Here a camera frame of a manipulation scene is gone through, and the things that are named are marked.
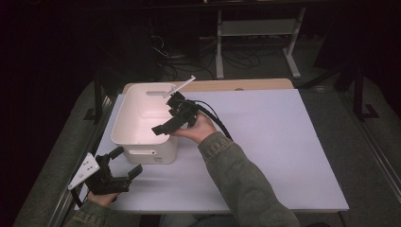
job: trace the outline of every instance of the person's right arm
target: person's right arm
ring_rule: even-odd
[[[295,215],[277,200],[260,169],[205,115],[198,114],[194,127],[173,135],[199,144],[207,170],[240,226],[299,226]]]

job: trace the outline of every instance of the sleeve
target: sleeve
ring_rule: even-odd
[[[221,196],[240,226],[299,226],[277,200],[270,183],[242,148],[221,132],[206,137],[199,150]]]
[[[65,227],[107,227],[111,209],[86,201],[76,214],[66,223]]]

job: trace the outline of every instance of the desk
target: desk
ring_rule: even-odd
[[[269,90],[260,90],[261,84]],[[294,211],[348,209],[304,103],[289,80],[194,81],[190,85],[183,90],[185,97],[205,101],[215,109],[234,140],[265,173],[281,203]],[[227,91],[238,86],[255,90]],[[188,92],[191,87],[202,91]],[[111,133],[123,98],[124,94],[115,102],[97,154],[116,147]],[[120,155],[110,167],[118,177],[125,176],[133,165]],[[112,204],[113,210],[140,214],[229,213],[192,141],[180,139],[177,159],[172,164],[143,168],[132,181],[130,192],[121,194]]]

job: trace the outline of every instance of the person's left hand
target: person's left hand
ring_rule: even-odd
[[[88,194],[88,200],[92,201],[98,205],[109,207],[112,201],[119,195],[120,193],[112,193],[107,195],[94,195],[92,192]]]

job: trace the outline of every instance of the storage box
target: storage box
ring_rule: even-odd
[[[177,155],[178,138],[155,135],[151,128],[163,125],[172,116],[166,105],[172,83],[141,83],[126,93],[115,120],[112,140],[123,147],[133,164],[170,164]]]

